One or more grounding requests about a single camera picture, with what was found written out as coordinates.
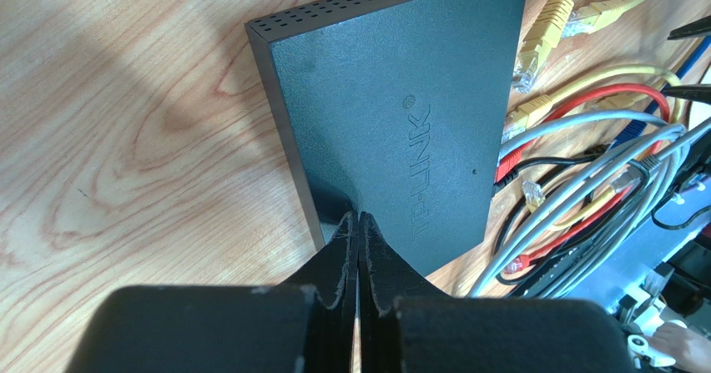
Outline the black network switch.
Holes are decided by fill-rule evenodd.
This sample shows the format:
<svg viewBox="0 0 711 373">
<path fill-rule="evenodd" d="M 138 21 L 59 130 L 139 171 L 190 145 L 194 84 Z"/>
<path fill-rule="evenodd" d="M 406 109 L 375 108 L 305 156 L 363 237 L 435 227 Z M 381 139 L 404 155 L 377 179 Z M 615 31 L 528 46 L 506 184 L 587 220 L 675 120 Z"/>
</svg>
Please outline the black network switch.
<svg viewBox="0 0 711 373">
<path fill-rule="evenodd" d="M 315 245 L 372 214 L 421 275 L 480 244 L 526 0 L 316 0 L 245 30 Z"/>
</svg>

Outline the person hand in background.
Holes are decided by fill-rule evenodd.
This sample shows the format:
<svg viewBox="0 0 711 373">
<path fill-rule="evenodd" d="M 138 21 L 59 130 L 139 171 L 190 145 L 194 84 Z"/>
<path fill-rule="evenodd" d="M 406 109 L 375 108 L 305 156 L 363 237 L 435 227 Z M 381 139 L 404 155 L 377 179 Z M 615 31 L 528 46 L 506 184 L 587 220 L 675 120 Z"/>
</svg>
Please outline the person hand in background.
<svg viewBox="0 0 711 373">
<path fill-rule="evenodd" d="M 649 344 L 673 357 L 675 366 L 686 372 L 710 372 L 710 340 L 672 322 L 660 325 Z"/>
</svg>

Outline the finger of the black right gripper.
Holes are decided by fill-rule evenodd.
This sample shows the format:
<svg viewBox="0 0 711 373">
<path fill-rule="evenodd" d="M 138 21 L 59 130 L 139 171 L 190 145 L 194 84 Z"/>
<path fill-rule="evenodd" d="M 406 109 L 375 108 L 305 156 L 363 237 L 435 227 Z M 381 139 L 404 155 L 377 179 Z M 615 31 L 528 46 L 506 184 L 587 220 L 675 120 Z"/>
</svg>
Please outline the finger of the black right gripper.
<svg viewBox="0 0 711 373">
<path fill-rule="evenodd" d="M 710 16 L 700 18 L 694 22 L 676 28 L 668 35 L 668 40 L 681 40 L 688 38 L 701 38 L 696 48 L 682 63 L 679 72 L 682 76 L 688 73 L 691 67 L 701 58 L 710 46 Z M 700 102 L 710 105 L 710 84 L 670 84 L 662 90 L 662 94 L 691 102 Z"/>
</svg>

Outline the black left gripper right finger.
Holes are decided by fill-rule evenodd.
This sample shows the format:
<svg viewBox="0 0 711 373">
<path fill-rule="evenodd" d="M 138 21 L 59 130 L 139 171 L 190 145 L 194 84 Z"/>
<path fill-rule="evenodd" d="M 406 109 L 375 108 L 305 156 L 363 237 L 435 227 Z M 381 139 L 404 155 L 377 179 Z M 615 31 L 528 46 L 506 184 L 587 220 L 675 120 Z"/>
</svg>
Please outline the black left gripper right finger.
<svg viewBox="0 0 711 373">
<path fill-rule="evenodd" d="M 359 218 L 364 372 L 630 372 L 623 332 L 583 300 L 450 296 Z"/>
</svg>

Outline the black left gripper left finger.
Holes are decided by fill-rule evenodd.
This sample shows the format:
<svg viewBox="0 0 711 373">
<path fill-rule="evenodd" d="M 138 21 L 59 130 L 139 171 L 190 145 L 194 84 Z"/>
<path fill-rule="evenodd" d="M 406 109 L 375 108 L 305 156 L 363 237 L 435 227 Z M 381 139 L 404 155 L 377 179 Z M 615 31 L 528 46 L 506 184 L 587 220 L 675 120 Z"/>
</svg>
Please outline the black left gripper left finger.
<svg viewBox="0 0 711 373">
<path fill-rule="evenodd" d="M 94 312 L 70 372 L 347 372 L 358 218 L 277 285 L 135 285 Z"/>
</svg>

